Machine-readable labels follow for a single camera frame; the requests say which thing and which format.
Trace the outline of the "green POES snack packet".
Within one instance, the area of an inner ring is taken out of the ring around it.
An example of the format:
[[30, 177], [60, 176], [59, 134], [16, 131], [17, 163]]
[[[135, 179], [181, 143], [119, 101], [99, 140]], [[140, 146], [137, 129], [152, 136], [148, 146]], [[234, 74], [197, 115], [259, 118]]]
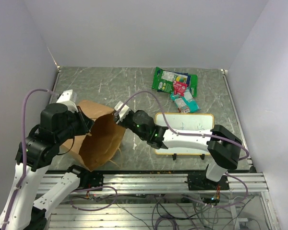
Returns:
[[184, 92], [183, 96], [180, 96], [179, 94], [174, 95], [174, 93], [172, 93], [170, 98], [175, 103], [180, 113], [195, 113], [200, 110], [200, 107], [194, 100], [189, 89]]

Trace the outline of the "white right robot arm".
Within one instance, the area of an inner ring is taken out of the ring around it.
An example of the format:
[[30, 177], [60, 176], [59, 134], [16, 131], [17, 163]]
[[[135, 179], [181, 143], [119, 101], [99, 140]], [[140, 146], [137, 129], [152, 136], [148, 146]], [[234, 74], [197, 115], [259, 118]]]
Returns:
[[209, 130], [174, 130], [155, 124], [143, 110], [115, 111], [114, 121], [154, 149], [189, 148], [210, 153], [213, 161], [205, 171], [188, 177], [188, 186], [195, 190], [217, 189], [225, 172], [238, 166], [241, 140], [221, 125]]

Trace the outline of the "brown paper bag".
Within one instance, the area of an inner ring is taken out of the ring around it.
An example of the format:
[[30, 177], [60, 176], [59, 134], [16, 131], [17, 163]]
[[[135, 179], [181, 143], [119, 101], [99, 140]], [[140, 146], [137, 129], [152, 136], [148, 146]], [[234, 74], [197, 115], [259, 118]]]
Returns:
[[78, 106], [95, 123], [89, 134], [69, 139], [61, 147], [64, 151], [70, 150], [78, 163], [93, 171], [113, 158], [126, 129], [114, 122], [113, 108], [90, 100], [82, 100]]

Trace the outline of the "red snack packet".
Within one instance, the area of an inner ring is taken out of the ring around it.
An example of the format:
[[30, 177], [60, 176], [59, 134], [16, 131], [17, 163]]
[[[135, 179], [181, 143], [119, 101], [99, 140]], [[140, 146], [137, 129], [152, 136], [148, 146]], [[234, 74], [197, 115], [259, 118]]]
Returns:
[[180, 81], [173, 81], [173, 94], [184, 96], [184, 93], [186, 89], [188, 88], [188, 85], [184, 82]]

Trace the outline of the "green Chiuba chips bag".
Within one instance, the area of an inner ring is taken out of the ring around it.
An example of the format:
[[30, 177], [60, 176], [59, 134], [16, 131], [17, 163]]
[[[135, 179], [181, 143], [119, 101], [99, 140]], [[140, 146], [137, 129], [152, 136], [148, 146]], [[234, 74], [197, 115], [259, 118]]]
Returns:
[[[157, 89], [156, 89], [157, 74], [158, 74], [161, 70], [164, 70], [164, 69], [161, 69], [161, 68], [159, 68], [159, 67], [156, 67], [156, 69], [155, 69], [154, 77], [153, 77], [153, 83], [152, 83], [152, 87], [151, 87], [153, 90], [157, 90]], [[189, 75], [191, 75], [191, 80], [190, 80], [190, 84], [188, 85], [188, 87], [189, 87], [189, 90], [190, 90], [192, 96], [193, 96], [193, 97], [196, 97], [196, 95], [197, 95], [198, 76], [195, 75], [195, 74], [189, 74]]]

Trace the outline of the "yellow green snack packet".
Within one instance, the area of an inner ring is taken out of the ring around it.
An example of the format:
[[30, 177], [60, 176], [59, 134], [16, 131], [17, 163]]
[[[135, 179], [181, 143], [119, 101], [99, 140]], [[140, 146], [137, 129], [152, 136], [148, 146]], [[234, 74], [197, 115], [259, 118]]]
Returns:
[[166, 93], [173, 93], [173, 81], [179, 81], [180, 80], [180, 74], [161, 70], [157, 74], [157, 83], [156, 83], [156, 89], [159, 92], [166, 92]]

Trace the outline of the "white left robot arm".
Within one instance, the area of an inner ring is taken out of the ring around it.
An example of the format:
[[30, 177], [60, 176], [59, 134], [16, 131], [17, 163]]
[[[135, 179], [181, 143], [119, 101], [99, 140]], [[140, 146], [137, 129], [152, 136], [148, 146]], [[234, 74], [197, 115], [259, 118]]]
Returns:
[[36, 194], [60, 146], [69, 139], [90, 133], [94, 121], [79, 106], [51, 103], [40, 114], [40, 123], [19, 144], [15, 176], [7, 203], [0, 215], [0, 230], [42, 230], [51, 211], [73, 190], [93, 184], [90, 171], [73, 165], [61, 181], [39, 199]]

